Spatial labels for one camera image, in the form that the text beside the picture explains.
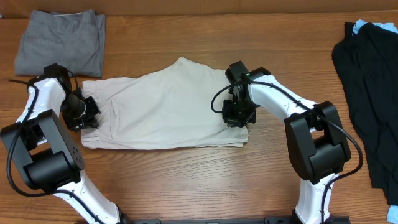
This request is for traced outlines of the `beige khaki shorts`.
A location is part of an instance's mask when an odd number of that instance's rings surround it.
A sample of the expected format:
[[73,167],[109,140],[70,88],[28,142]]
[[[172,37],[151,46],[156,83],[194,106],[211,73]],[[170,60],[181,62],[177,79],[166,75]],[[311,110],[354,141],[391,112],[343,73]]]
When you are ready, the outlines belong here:
[[81,143],[101,149],[242,147],[247,128],[230,128],[219,113],[229,85],[225,71],[180,57],[140,78],[84,81],[83,94],[99,106],[97,128],[81,131]]

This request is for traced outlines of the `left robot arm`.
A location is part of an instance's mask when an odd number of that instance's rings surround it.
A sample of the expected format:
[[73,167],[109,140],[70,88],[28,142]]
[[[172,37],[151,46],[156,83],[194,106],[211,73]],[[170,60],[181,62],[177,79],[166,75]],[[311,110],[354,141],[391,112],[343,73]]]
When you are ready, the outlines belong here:
[[98,127],[100,113],[85,98],[72,72],[56,63],[25,83],[29,99],[17,121],[1,130],[11,187],[25,197],[54,195],[71,205],[88,223],[129,223],[86,175],[83,155],[69,132]]

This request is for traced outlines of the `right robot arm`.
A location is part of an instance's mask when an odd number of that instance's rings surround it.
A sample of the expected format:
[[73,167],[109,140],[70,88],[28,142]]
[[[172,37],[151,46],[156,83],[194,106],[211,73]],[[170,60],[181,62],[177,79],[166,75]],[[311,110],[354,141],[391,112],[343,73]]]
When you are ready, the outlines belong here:
[[238,61],[225,75],[232,98],[223,102],[223,121],[242,128],[256,122],[258,106],[267,109],[284,123],[289,160],[300,177],[299,200],[292,214],[266,217],[265,223],[349,223],[349,217],[334,216],[328,210],[331,180],[351,158],[336,107],[296,95],[262,67],[249,71]]

